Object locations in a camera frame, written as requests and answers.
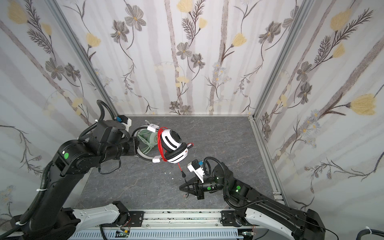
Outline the green white headphones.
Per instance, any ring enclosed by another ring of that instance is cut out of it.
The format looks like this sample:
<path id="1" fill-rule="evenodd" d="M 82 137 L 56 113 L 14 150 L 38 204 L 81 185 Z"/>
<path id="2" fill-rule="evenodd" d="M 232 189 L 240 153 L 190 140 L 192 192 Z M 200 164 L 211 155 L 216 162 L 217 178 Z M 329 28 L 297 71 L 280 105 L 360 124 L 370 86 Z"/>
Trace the green white headphones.
<path id="1" fill-rule="evenodd" d="M 158 125 L 145 120 L 145 125 L 134 130 L 133 136 L 139 141 L 137 155 L 145 161 L 152 161 L 153 157 L 148 156 L 154 148 L 158 146 Z"/>

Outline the black white headphones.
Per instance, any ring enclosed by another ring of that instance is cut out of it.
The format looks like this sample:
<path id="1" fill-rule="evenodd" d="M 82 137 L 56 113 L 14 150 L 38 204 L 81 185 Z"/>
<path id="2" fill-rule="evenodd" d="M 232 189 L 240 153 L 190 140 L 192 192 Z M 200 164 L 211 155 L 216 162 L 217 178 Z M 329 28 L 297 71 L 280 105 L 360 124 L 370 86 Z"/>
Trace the black white headphones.
<path id="1" fill-rule="evenodd" d="M 148 156 L 153 157 L 152 163 L 168 162 L 171 164 L 178 164 L 184 160 L 191 149 L 193 143 L 183 142 L 180 135 L 166 127 L 160 127 L 158 130 L 158 146 L 154 148 Z"/>

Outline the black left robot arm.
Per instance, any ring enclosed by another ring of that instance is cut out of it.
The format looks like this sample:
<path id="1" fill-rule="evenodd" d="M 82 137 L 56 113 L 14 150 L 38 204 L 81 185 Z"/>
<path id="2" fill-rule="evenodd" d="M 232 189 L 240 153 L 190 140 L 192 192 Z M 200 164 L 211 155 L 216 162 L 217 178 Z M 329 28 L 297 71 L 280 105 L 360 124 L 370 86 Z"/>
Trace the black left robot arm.
<path id="1" fill-rule="evenodd" d="M 15 232 L 23 233 L 20 240 L 67 240 L 75 232 L 94 225 L 124 225 L 131 220 L 129 210 L 120 201 L 91 209 L 89 214 L 64 208 L 75 186 L 92 168 L 138 153 L 139 141 L 127 131 L 129 118 L 115 116 L 102 100 L 97 105 L 101 112 L 98 121 L 78 139 L 59 147 L 42 173 L 40 188 L 30 207 L 23 215 L 13 217 L 13 228 L 1 235 L 2 240 Z"/>

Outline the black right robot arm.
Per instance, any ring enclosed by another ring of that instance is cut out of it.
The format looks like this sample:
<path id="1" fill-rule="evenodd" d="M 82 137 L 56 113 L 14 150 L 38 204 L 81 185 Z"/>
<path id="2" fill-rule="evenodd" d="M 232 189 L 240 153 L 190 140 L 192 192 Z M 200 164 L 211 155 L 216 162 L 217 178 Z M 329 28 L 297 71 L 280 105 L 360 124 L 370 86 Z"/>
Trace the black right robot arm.
<path id="1" fill-rule="evenodd" d="M 250 185 L 236 179 L 233 172 L 218 159 L 206 157 L 201 163 L 192 161 L 194 170 L 201 170 L 203 177 L 195 176 L 179 189 L 204 199 L 205 193 L 222 192 L 223 199 L 234 210 L 240 225 L 260 226 L 289 240 L 324 240 L 329 231 L 320 215 L 309 209 L 297 210 L 271 199 Z"/>

